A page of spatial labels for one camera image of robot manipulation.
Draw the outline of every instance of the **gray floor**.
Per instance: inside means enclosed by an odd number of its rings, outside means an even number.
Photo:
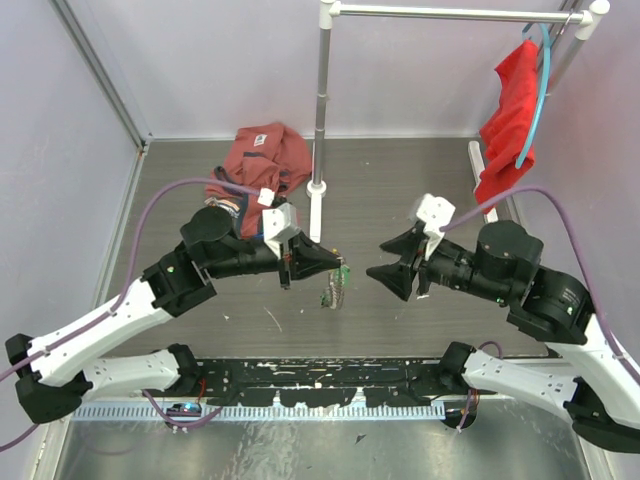
[[[115,293],[128,259],[132,225],[164,184],[208,176],[222,164],[229,142],[156,142],[143,166],[112,282]],[[279,288],[277,274],[220,280],[219,295],[183,317],[126,342],[113,353],[135,355],[171,343],[189,344],[200,357],[439,356],[452,340],[500,342],[507,355],[543,355],[545,349],[505,322],[489,302],[432,287],[428,299],[404,303],[365,275],[369,266],[395,261],[378,244],[409,227],[406,214],[424,193],[442,195],[462,213],[473,206],[473,175],[465,139],[376,139],[328,142],[322,244],[338,248],[352,268],[341,311],[320,308],[326,275]],[[179,228],[202,206],[202,187],[174,191],[160,201],[142,236],[138,272],[180,241]],[[302,225],[308,199],[291,196]],[[474,248],[481,218],[448,238]],[[271,318],[277,319],[280,328]]]
[[[483,399],[476,422],[462,434],[439,421],[214,422],[186,435],[172,435],[155,422],[73,422],[55,478],[582,480],[590,476],[568,424],[534,407]]]

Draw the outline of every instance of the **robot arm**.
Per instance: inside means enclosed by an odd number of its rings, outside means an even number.
[[[198,364],[185,345],[149,355],[103,359],[101,355],[154,326],[172,320],[216,295],[213,279],[278,272],[283,288],[291,280],[339,268],[337,255],[309,240],[284,203],[263,212],[264,239],[240,239],[229,214],[218,207],[199,210],[181,229],[182,242],[131,284],[116,311],[116,298],[47,335],[16,335],[6,342],[13,365],[99,315],[110,317],[34,360],[18,371],[20,404],[34,423],[62,418],[83,402],[128,396],[143,389],[181,395],[200,378]]]
[[[419,296],[437,283],[496,302],[509,309],[507,322],[564,357],[577,375],[533,371],[454,342],[440,361],[440,381],[457,393],[475,388],[513,396],[570,422],[595,445],[640,453],[640,386],[605,341],[586,288],[540,265],[542,242],[514,222],[485,225],[474,252],[443,239],[440,227],[453,211],[445,199],[425,195],[414,227],[380,246],[400,260],[367,275],[404,301],[417,276]]]

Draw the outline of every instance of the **gray wall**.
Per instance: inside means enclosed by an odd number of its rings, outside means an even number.
[[[636,359],[640,359],[638,18],[640,3],[612,2],[611,13],[550,98],[536,139],[537,164],[527,177],[529,183],[549,187],[567,207],[595,272],[605,313]],[[577,272],[562,227],[547,202],[527,195],[519,203],[531,232],[546,240],[546,263]],[[638,478],[640,457],[611,458],[619,478]]]
[[[0,2],[0,39],[4,342],[91,307],[136,152],[49,2]],[[30,424],[13,383],[0,385],[0,444]],[[0,477],[22,478],[42,430],[0,454]]]
[[[352,3],[555,10],[560,0]],[[282,120],[313,132],[320,0],[71,0],[159,137],[228,137]],[[468,135],[520,24],[335,20],[328,135]]]

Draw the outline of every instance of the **clothes rack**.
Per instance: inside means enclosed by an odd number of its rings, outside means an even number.
[[[561,8],[577,5],[565,0]],[[307,194],[311,199],[310,238],[320,241],[322,228],[322,198],[327,192],[327,184],[322,178],[325,163],[325,123],[327,111],[327,87],[329,79],[329,53],[331,50],[331,29],[334,18],[341,16],[373,16],[424,18],[441,20],[474,20],[494,22],[545,23],[563,26],[576,25],[574,39],[567,52],[556,64],[549,85],[550,92],[560,81],[563,74],[577,55],[581,46],[596,29],[602,17],[609,11],[608,0],[593,0],[586,10],[528,12],[509,10],[484,10],[465,8],[435,7],[395,7],[378,5],[351,5],[337,0],[320,0],[320,54],[318,62],[318,91],[316,99],[315,135],[313,142],[313,171],[307,185]]]

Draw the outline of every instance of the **metal pole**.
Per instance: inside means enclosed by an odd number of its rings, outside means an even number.
[[[311,182],[315,186],[322,183],[324,167],[324,128],[327,114],[327,82],[329,78],[329,53],[331,29],[320,29],[320,60],[318,63],[318,95],[316,98],[316,130],[313,140],[313,171]]]
[[[567,47],[567,51],[564,53],[560,61],[553,69],[553,73],[551,74],[551,78],[549,79],[549,88],[547,89],[547,95],[551,95],[551,93],[553,93],[553,90],[556,88],[558,82],[569,68],[569,65],[571,65],[573,59],[576,58],[576,55],[580,51],[580,48],[582,48],[582,45],[584,45],[585,41],[586,40],[581,40],[576,37],[573,38],[573,41]]]
[[[495,22],[571,23],[584,21],[582,12],[512,12],[508,10],[470,10],[462,8],[386,7],[342,5],[339,15],[367,17],[435,18],[443,20],[485,20]]]
[[[560,8],[560,11],[571,11],[574,12],[582,7],[583,0],[563,0]],[[551,37],[551,56],[555,53],[556,49],[560,45],[560,41],[562,40],[562,36],[566,30],[566,25],[560,25],[559,23],[554,23],[552,27],[549,29],[549,36]],[[538,71],[542,68],[542,46],[540,46],[540,51],[538,52]]]
[[[150,136],[148,127],[137,124],[133,119],[126,102],[118,93],[117,88],[111,81],[109,73],[98,57],[98,54],[87,37],[84,29],[80,25],[73,9],[69,6],[69,3],[72,2],[69,2],[69,0],[49,0],[49,3],[58,14],[58,17],[67,29],[71,39],[78,47],[80,55],[82,55],[83,59],[86,61],[89,70],[93,73],[98,85],[120,118],[120,121],[129,133],[133,143],[135,143],[138,148],[144,147],[145,144],[148,143]]]

